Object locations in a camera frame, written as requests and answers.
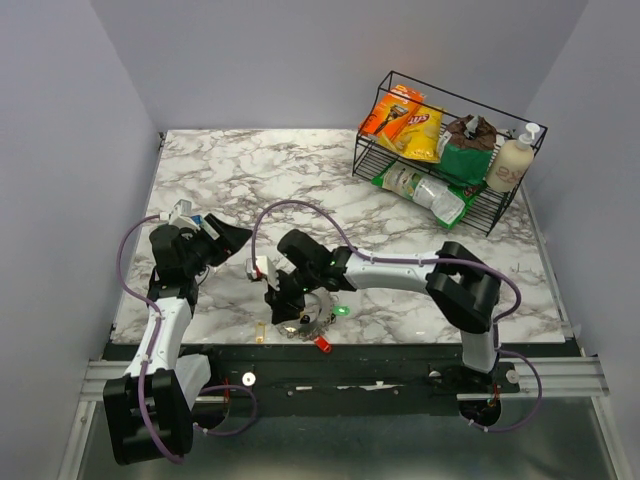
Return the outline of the metal keyring holder with rings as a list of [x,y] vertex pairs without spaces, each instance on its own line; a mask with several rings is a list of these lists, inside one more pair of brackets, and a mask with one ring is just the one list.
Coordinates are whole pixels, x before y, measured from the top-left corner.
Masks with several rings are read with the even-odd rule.
[[323,335],[335,321],[336,297],[319,289],[304,296],[305,307],[297,320],[285,321],[276,330],[289,340],[312,341]]

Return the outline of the yellow key tag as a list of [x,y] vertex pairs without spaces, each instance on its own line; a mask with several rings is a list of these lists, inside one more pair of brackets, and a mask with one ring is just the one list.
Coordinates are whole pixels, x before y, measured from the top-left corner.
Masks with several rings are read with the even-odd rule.
[[263,344],[266,336],[266,324],[258,322],[256,325],[255,342],[257,344]]

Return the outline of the red key tag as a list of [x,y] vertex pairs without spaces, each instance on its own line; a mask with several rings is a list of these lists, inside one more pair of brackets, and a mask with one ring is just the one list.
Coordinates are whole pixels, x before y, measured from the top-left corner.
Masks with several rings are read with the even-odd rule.
[[313,342],[323,353],[328,354],[332,351],[332,345],[323,336],[317,336]]

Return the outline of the green key tag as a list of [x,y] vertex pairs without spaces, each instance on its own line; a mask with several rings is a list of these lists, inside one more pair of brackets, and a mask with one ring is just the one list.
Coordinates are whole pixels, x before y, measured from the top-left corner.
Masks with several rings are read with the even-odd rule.
[[350,313],[350,309],[347,306],[336,306],[333,310],[335,316],[346,316]]

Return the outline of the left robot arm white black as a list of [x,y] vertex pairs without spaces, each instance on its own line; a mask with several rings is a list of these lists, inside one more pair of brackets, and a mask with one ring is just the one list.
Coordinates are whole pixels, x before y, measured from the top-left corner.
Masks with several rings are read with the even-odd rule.
[[136,354],[106,382],[103,402],[114,458],[120,465],[166,458],[179,463],[193,445],[191,411],[199,394],[214,393],[220,368],[204,355],[183,356],[182,339],[198,302],[198,278],[222,265],[251,239],[246,228],[208,214],[161,214],[149,234],[155,266],[141,296],[148,323]]

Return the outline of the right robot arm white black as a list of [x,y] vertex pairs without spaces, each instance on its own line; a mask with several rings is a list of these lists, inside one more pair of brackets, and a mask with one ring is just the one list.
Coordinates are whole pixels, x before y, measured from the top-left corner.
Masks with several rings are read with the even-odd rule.
[[265,256],[256,259],[257,276],[268,284],[265,301],[274,324],[299,317],[305,297],[318,289],[389,289],[425,294],[461,332],[462,384],[480,392],[496,380],[493,310],[501,280],[461,244],[446,242],[435,252],[384,257],[348,246],[330,251],[294,229],[281,239],[277,249],[294,265],[293,271],[275,268]]

